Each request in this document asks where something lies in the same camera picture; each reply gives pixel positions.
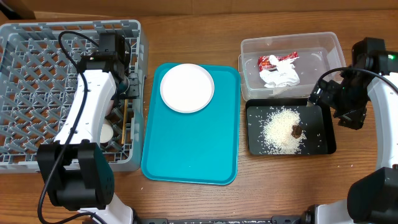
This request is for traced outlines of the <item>red snack wrapper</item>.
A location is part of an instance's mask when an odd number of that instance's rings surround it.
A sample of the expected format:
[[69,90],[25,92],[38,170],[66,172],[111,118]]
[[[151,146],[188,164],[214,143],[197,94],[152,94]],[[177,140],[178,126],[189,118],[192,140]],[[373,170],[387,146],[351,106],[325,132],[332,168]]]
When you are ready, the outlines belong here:
[[259,57],[257,64],[260,72],[264,70],[273,71],[282,64],[294,62],[298,57],[299,55],[297,52],[292,52],[286,56],[266,55]]

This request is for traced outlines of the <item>white napkin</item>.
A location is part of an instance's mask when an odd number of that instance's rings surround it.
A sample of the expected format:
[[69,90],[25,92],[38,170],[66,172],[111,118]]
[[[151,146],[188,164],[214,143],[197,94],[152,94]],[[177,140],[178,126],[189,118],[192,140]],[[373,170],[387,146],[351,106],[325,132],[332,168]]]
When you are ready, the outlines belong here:
[[259,72],[259,76],[265,82],[264,86],[266,88],[296,86],[300,83],[294,62],[282,64],[273,71],[264,70]]

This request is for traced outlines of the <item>large white plate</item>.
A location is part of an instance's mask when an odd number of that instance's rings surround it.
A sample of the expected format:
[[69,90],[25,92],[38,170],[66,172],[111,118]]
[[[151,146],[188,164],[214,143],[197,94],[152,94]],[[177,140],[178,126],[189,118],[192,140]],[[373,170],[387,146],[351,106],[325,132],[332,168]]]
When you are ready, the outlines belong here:
[[199,65],[183,63],[172,67],[160,83],[163,102],[179,113],[195,113],[205,108],[215,92],[210,73]]

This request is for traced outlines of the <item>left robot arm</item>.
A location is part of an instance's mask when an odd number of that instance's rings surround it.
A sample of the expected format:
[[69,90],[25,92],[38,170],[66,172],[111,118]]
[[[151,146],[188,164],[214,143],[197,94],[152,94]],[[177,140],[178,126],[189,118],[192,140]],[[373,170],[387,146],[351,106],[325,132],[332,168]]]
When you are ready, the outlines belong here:
[[140,223],[136,211],[123,204],[114,192],[114,173],[101,151],[100,135],[111,102],[128,98],[131,47],[115,32],[102,33],[94,43],[97,51],[75,62],[78,87],[65,124],[50,144],[41,144],[37,162],[44,187],[37,206],[42,213],[45,197],[55,207],[76,214],[70,222],[89,216],[98,223]]

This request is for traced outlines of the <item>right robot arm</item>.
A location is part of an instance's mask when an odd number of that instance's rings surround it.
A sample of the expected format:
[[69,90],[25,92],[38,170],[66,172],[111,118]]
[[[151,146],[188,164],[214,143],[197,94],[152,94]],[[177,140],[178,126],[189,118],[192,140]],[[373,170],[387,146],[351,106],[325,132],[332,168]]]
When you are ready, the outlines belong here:
[[351,56],[350,66],[330,70],[342,80],[326,81],[329,73],[322,74],[308,103],[333,108],[338,125],[355,130],[363,127],[370,103],[376,168],[351,185],[346,199],[314,205],[302,223],[397,223],[397,52],[382,39],[366,37],[353,45]]

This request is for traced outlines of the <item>white cup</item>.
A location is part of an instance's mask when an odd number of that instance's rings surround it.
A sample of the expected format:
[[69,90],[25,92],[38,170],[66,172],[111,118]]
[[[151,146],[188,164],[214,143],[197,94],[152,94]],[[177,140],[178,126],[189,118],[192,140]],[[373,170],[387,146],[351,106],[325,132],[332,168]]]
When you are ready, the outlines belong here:
[[107,119],[105,119],[101,128],[100,143],[104,144],[109,142],[113,138],[113,135],[114,131],[112,124]]

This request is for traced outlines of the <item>brown food scrap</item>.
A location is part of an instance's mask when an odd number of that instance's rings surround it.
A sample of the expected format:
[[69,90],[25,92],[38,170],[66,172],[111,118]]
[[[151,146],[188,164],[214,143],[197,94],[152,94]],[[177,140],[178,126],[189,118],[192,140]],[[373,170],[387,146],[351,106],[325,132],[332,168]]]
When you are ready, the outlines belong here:
[[295,138],[298,139],[302,135],[303,129],[299,125],[293,125],[292,126],[292,133],[291,135]]

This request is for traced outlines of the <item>white rice pile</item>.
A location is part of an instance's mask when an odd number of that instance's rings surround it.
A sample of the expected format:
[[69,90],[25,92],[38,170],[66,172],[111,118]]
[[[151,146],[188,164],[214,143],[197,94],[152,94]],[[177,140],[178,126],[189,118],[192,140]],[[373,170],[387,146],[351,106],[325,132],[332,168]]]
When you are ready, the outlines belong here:
[[[246,110],[248,146],[256,155],[327,152],[322,110],[318,106],[251,106]],[[295,139],[292,126],[302,135]]]

